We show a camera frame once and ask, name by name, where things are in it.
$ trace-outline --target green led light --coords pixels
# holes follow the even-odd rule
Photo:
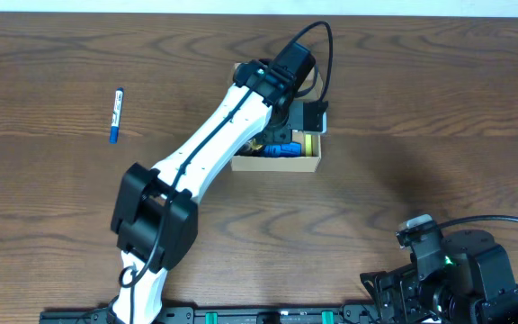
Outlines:
[[[451,259],[448,256],[445,257],[445,265],[455,266],[455,264],[451,261]]]
[[[326,310],[321,312],[321,316],[323,317],[323,324],[335,324],[335,320],[333,319],[333,312]]]
[[[217,313],[206,313],[205,314],[205,324],[217,324],[219,321],[217,320]]]

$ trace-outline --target blue marker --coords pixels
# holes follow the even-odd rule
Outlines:
[[[112,133],[109,136],[111,144],[117,143],[119,136],[119,121],[121,119],[121,108],[123,108],[123,88],[115,91],[115,105],[113,106]]]

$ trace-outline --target wood grain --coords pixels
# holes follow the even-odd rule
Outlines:
[[[223,171],[166,298],[367,299],[359,273],[408,261],[399,222],[518,215],[518,19],[327,18],[336,54],[318,171]],[[0,322],[117,294],[109,221],[123,172],[185,141],[233,62],[274,56],[316,19],[0,13]],[[303,43],[325,71],[323,31]],[[472,227],[504,244],[518,281],[518,226]]]

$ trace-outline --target small box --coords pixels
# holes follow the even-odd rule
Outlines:
[[[233,85],[233,74],[239,63],[233,66],[228,79],[228,86]],[[323,80],[321,75],[317,73],[315,76],[314,69],[309,72],[305,82],[300,87],[300,91],[307,89],[313,85],[314,77],[317,82],[308,94],[295,100],[303,102],[312,102],[319,98],[323,91]],[[301,155],[305,155],[305,134],[301,131],[294,131],[292,141],[301,144]],[[313,150],[312,157],[241,157],[234,156],[231,159],[231,169],[233,171],[280,171],[280,172],[315,172],[319,161],[321,160],[321,137],[311,134],[311,147]]]

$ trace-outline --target black cable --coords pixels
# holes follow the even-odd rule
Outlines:
[[[329,40],[329,59],[327,61],[327,76],[325,78],[325,85],[323,86],[323,92],[319,97],[319,102],[323,102],[325,99],[325,95],[327,94],[327,89],[329,88],[329,82],[331,82],[331,67],[333,66],[333,33],[331,32],[331,26],[327,22],[318,22],[325,25],[327,30],[327,39]]]
[[[329,60],[328,60],[326,83],[325,83],[325,87],[323,89],[323,92],[321,93],[321,96],[319,97],[319,101],[323,101],[323,99],[325,98],[325,94],[327,92],[327,88],[329,87],[329,80],[331,79],[331,67],[332,67],[332,64],[333,64],[333,33],[331,32],[331,26],[329,25],[328,22],[319,21],[319,22],[311,23],[309,26],[303,28],[300,32],[298,32],[297,35],[295,35],[287,43],[287,45],[285,45],[285,47],[279,52],[279,54],[277,54],[277,56],[271,62],[269,62],[269,65],[267,66],[267,69],[265,70],[265,73],[263,73],[254,82],[254,84],[249,88],[249,90],[247,90],[247,92],[241,98],[239,103],[237,103],[235,108],[233,108],[233,110],[231,110],[231,112],[229,112],[227,117],[225,117],[225,119],[223,119],[223,121],[221,121],[219,123],[219,125],[193,150],[193,152],[189,155],[189,157],[187,157],[185,159],[185,161],[179,166],[179,170],[177,171],[177,175],[175,176],[173,184],[171,185],[171,187],[173,189],[176,188],[177,184],[179,183],[179,178],[185,173],[185,170],[187,169],[187,166],[189,166],[189,164],[191,163],[193,158],[195,158],[197,153],[199,153],[199,151],[201,149],[203,149],[203,147],[213,138],[213,136],[215,136],[215,134],[217,134],[221,130],[221,128],[223,126],[225,126],[225,124],[227,124],[231,119],[233,119],[233,116],[235,116],[235,113],[239,111],[241,106],[245,103],[245,101],[251,95],[251,93],[259,86],[259,84],[261,84],[265,80],[265,78],[271,72],[272,68],[275,66],[275,63],[277,63],[281,59],[283,54],[285,54],[289,50],[289,48],[295,42],[297,42],[299,40],[299,38],[301,38],[308,31],[312,30],[313,28],[315,28],[315,27],[317,27],[319,25],[324,25],[325,26],[325,28],[327,30],[327,37],[328,37],[328,40],[329,40]],[[174,197],[172,197],[170,195],[168,195],[167,199],[165,199],[165,203],[164,203],[163,207],[164,207],[164,210],[166,212],[169,212],[169,208],[170,208],[169,206],[173,202],[173,199],[174,199]],[[129,283],[123,283],[122,280],[120,280],[121,287],[123,287],[123,288],[130,288],[131,286],[134,286],[135,284],[137,284],[139,282],[139,280],[141,280],[141,278],[143,278],[143,275],[145,275],[145,273],[147,272],[149,267],[151,267],[151,264],[153,263],[153,261],[155,259],[155,254],[156,254],[156,251],[157,251],[157,247],[159,246],[159,241],[161,240],[161,235],[163,233],[163,228],[164,227],[165,227],[165,222],[164,221],[160,221],[159,222],[159,227],[157,228],[157,234],[156,234],[156,237],[154,239],[153,247],[151,248],[151,253],[149,254],[149,257],[147,258],[147,261],[146,261],[145,265],[143,266],[143,268],[141,268],[141,270],[139,271],[137,276],[135,278],[133,278]]]
[[[81,314],[80,317],[78,317],[76,319],[76,322],[74,324],[78,324],[80,320],[83,320],[83,322],[85,324],[89,324],[87,322],[87,319],[85,319],[85,317],[89,316],[89,315],[94,315],[96,313],[100,313],[102,311],[107,311],[107,310],[110,310],[112,307],[113,307],[113,304],[117,301],[117,299],[119,298],[119,296],[115,296],[115,298],[113,298],[111,301],[109,301],[109,304],[106,306],[106,307],[101,307],[99,309],[95,309],[95,310],[90,310],[90,311],[86,311],[85,313]]]
[[[483,299],[475,299],[475,300],[469,300],[469,318],[471,319],[471,324],[477,324],[477,306],[479,302],[482,302]]]
[[[505,215],[481,215],[460,218],[457,220],[445,221],[443,224],[439,224],[439,229],[448,228],[453,225],[464,224],[472,221],[512,221],[518,223],[518,217],[505,216]]]

